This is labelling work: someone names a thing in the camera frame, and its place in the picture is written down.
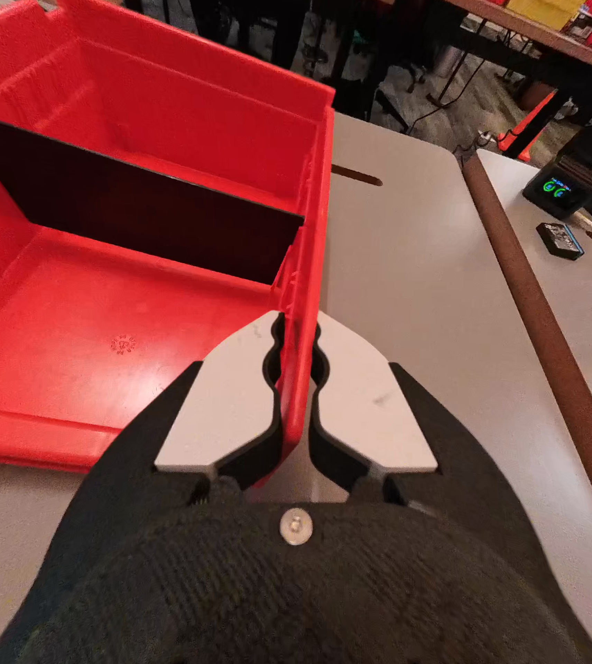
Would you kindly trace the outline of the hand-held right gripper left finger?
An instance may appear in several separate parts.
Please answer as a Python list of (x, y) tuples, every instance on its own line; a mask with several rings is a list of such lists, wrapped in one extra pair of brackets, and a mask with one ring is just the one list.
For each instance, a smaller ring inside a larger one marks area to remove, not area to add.
[(231, 477), (242, 490), (281, 460), (283, 426), (276, 382), (284, 315), (268, 311), (211, 350), (155, 458), (163, 473), (210, 481)]

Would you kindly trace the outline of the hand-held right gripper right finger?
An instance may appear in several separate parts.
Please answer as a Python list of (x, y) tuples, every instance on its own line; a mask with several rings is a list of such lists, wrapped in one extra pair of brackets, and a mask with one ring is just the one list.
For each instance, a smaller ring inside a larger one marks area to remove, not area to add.
[(318, 312), (311, 377), (316, 389), (308, 427), (310, 459), (350, 493), (369, 477), (433, 473), (439, 464), (391, 363), (355, 331)]

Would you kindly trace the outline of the red divided bin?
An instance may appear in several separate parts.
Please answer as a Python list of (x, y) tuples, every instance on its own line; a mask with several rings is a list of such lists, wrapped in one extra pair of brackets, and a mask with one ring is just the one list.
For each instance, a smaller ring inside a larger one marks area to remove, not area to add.
[(284, 315), (284, 460), (305, 425), (331, 88), (106, 1), (0, 8), (0, 121), (301, 215), (272, 284), (37, 226), (0, 184), (0, 462), (88, 471), (192, 363)]

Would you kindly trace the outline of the brown-edged grey desk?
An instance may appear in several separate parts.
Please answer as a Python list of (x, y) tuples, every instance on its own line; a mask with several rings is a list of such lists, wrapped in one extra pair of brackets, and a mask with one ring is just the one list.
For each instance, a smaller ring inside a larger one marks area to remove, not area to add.
[(575, 261), (549, 253), (554, 220), (522, 195), (536, 168), (480, 149), (461, 171), (592, 489), (592, 238)]

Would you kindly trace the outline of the black bin divider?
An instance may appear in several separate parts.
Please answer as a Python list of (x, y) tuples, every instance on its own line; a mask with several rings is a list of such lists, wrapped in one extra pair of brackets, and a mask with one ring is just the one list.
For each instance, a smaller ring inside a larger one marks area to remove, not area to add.
[(37, 226), (261, 284), (305, 223), (2, 121), (0, 184)]

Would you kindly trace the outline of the small black battery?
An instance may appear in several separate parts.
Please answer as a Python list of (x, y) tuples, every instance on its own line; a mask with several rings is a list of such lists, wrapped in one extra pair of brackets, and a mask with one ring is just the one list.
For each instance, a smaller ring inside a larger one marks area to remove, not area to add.
[(566, 224), (543, 222), (536, 231), (549, 253), (558, 258), (575, 261), (584, 255), (584, 250)]

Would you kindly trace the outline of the orange traffic cone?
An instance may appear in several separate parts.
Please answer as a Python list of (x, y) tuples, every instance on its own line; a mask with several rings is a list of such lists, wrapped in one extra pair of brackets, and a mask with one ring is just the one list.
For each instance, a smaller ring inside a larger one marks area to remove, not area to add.
[(517, 126), (500, 134), (497, 140), (500, 153), (510, 159), (529, 162), (532, 146), (564, 102), (562, 95), (561, 90), (550, 93)]

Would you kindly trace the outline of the wooden table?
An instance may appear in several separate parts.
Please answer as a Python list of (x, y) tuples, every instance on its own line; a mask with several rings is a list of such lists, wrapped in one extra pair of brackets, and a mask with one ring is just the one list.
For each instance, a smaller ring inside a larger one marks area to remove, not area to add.
[(503, 6), (491, 1), (446, 1), (446, 3), (592, 66), (592, 46), (527, 19)]

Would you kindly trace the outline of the yellow bin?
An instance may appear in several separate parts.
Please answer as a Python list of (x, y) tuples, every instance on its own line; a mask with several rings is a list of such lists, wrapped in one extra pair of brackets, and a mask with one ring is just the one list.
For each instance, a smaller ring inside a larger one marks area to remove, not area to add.
[(561, 31), (578, 14), (584, 1), (507, 1), (505, 8), (530, 21)]

